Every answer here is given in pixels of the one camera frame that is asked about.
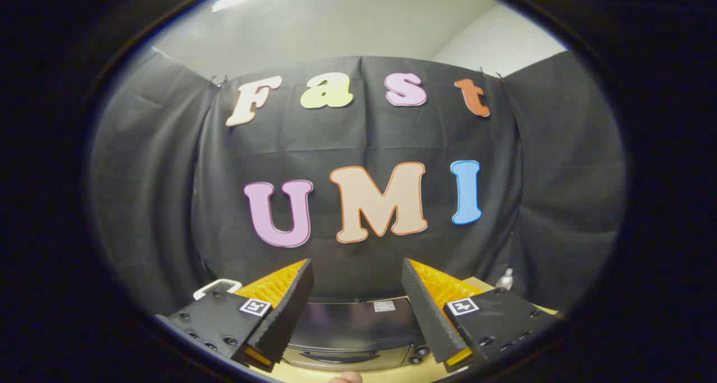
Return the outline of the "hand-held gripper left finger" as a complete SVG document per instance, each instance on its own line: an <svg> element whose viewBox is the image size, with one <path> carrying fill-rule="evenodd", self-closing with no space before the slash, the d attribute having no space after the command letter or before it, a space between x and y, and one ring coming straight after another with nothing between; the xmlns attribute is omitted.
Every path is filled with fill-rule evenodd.
<svg viewBox="0 0 717 383"><path fill-rule="evenodd" d="M218 279L198 289L194 301L156 321L223 362L272 372L282 360L314 286L304 259L246 286Z"/></svg>

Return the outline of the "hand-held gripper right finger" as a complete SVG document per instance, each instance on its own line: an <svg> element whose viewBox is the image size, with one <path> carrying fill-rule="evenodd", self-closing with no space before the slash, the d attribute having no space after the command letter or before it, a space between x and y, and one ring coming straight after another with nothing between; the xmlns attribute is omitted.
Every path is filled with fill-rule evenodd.
<svg viewBox="0 0 717 383"><path fill-rule="evenodd" d="M502 362L558 324L555 314L509 289L477 289L409 258L401 282L435 361L447 372Z"/></svg>

